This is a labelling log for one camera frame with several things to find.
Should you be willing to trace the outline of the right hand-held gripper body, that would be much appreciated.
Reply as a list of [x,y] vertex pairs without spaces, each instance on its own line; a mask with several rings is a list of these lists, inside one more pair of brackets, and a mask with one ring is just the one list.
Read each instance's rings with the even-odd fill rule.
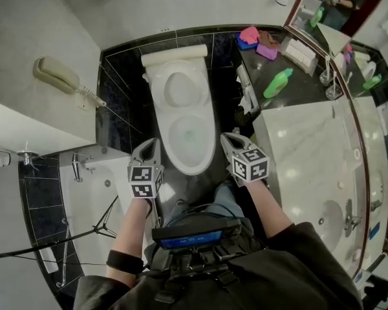
[[269,175],[270,159],[259,148],[249,148],[228,155],[228,170],[238,187],[265,180]]

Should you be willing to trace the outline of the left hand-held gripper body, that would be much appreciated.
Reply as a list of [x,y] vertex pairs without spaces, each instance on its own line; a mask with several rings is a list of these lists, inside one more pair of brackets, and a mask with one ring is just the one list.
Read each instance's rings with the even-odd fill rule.
[[128,167],[128,183],[134,198],[155,199],[164,179],[160,160],[132,160]]

